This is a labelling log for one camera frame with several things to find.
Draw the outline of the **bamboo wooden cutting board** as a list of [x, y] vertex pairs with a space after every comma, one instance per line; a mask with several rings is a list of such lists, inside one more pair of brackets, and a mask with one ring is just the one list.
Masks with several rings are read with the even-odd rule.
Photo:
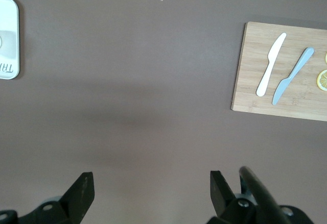
[[[269, 65], [268, 53], [282, 33], [286, 33], [286, 37], [272, 66], [266, 92], [258, 96], [256, 91]], [[308, 47], [314, 49], [312, 56], [273, 105], [278, 84], [291, 74]], [[316, 84], [319, 74], [327, 69], [326, 55], [327, 29], [248, 22], [243, 35], [232, 110], [327, 121], [327, 91]]]

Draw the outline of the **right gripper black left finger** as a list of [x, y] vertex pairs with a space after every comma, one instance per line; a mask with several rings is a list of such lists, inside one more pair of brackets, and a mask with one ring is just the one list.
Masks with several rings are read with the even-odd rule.
[[57, 201], [47, 201], [19, 217], [15, 210], [0, 211], [0, 224], [81, 224], [95, 198], [92, 172], [82, 173]]

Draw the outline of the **grey-blue plastic knife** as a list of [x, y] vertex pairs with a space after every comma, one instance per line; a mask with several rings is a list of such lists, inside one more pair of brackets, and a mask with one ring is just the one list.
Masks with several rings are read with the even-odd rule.
[[294, 65], [292, 71], [290, 74], [285, 78], [280, 81], [278, 84], [273, 99], [272, 99], [272, 104], [275, 106], [277, 105], [279, 99], [287, 89], [287, 87], [290, 85], [292, 80], [295, 78], [295, 76], [298, 74], [298, 72], [303, 68], [303, 66], [308, 62], [308, 60], [312, 57], [314, 54], [314, 48], [313, 47], [307, 47], [302, 55], [299, 57], [297, 63]]

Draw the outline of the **white rectangular tray bear print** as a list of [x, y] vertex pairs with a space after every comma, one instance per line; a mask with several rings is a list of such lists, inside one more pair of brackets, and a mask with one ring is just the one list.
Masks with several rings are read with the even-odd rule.
[[19, 9], [14, 0], [0, 0], [0, 79], [14, 79], [19, 71]]

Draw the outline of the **white plastic knife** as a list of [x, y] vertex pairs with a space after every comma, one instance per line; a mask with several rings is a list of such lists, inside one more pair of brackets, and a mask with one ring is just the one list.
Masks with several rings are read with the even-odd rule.
[[256, 90], [256, 95], [259, 97], [262, 97], [265, 95], [267, 87], [268, 87], [268, 83], [269, 83], [269, 79], [272, 73], [272, 69], [274, 67], [274, 64], [276, 62], [278, 53], [282, 47], [283, 42], [285, 41], [287, 37], [287, 33], [283, 32], [279, 35], [279, 37], [275, 40], [275, 42], [273, 43], [273, 45], [271, 46], [271, 49], [267, 55], [267, 59], [268, 59], [268, 65], [267, 68], [262, 76], [262, 79], [257, 87]]

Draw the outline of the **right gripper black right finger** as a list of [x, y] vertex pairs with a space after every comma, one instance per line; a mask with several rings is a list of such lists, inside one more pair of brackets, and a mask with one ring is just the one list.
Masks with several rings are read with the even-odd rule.
[[271, 194], [252, 170], [240, 170], [236, 195], [220, 171], [210, 172], [210, 196], [216, 216], [207, 224], [271, 224]]

